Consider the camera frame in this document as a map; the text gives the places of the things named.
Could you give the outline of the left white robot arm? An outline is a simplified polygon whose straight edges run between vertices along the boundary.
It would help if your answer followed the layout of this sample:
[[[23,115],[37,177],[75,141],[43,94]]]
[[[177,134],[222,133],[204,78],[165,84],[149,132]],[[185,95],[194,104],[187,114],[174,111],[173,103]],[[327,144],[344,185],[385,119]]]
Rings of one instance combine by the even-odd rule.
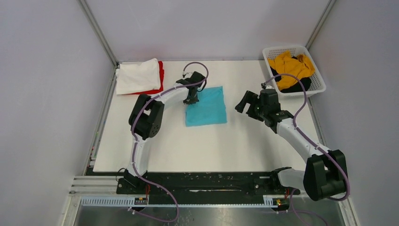
[[[132,192],[139,194],[145,190],[146,181],[142,177],[148,171],[150,141],[161,128],[164,111],[176,103],[197,103],[198,91],[206,83],[207,76],[193,72],[190,76],[177,80],[167,90],[155,95],[141,94],[138,97],[128,120],[133,144],[129,164],[123,176]]]

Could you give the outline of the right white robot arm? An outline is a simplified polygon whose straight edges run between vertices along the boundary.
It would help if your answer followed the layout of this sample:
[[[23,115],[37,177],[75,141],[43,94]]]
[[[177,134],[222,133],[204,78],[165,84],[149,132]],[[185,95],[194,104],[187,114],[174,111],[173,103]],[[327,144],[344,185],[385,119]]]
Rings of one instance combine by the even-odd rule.
[[[247,105],[246,114],[263,122],[285,139],[306,164],[305,170],[290,167],[274,170],[270,180],[274,193],[281,194],[288,188],[304,190],[313,201],[326,198],[342,201],[349,196],[350,185],[343,152],[332,151],[313,141],[298,125],[296,116],[281,109],[275,89],[263,89],[260,94],[246,91],[235,110],[243,113]]]

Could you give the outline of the turquoise t-shirt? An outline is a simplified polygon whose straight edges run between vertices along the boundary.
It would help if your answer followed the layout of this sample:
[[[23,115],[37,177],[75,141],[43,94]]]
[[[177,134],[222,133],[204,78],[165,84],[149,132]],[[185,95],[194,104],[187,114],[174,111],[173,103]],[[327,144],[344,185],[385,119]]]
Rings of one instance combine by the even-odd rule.
[[[223,87],[206,88],[198,93],[199,101],[185,110],[185,125],[197,127],[227,123]]]

